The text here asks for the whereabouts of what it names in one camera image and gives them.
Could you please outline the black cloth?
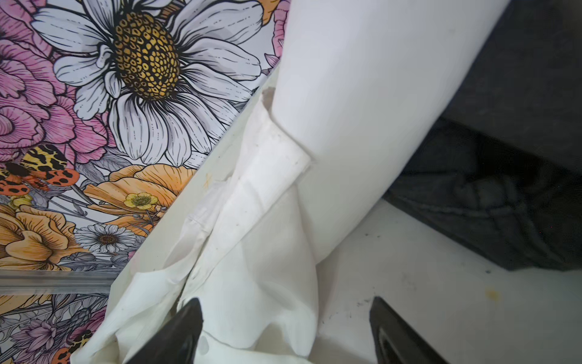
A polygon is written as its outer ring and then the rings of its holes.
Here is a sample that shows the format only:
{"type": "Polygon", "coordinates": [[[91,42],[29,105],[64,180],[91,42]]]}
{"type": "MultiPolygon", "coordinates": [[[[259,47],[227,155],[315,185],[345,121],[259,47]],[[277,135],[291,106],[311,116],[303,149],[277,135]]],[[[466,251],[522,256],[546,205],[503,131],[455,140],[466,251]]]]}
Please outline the black cloth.
{"type": "Polygon", "coordinates": [[[384,197],[506,270],[579,270],[581,3],[510,2],[384,197]]]}

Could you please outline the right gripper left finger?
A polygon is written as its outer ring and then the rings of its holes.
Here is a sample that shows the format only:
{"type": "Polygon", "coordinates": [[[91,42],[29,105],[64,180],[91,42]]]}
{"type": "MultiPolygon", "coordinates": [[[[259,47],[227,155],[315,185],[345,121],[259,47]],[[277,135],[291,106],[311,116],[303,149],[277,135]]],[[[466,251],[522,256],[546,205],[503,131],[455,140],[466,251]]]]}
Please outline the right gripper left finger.
{"type": "Polygon", "coordinates": [[[203,315],[198,298],[189,301],[135,355],[129,364],[193,364],[203,315]]]}

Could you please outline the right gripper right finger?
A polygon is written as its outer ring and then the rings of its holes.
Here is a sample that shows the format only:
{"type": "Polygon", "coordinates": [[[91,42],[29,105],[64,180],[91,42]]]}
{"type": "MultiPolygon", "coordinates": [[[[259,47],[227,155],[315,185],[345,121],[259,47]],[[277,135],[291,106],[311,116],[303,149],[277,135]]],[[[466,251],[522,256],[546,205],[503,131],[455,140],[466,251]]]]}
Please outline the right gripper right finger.
{"type": "Polygon", "coordinates": [[[374,297],[369,312],[379,364],[447,364],[382,297],[374,297]]]}

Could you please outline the white cloth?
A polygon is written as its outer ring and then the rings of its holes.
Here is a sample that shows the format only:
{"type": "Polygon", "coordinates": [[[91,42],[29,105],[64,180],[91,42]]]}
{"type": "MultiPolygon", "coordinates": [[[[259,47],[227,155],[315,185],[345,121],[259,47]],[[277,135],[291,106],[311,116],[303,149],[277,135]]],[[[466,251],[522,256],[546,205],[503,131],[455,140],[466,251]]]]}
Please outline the white cloth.
{"type": "Polygon", "coordinates": [[[71,362],[128,363],[194,298],[194,363],[308,362],[316,265],[396,180],[506,7],[294,1],[233,167],[192,179],[71,362]]]}

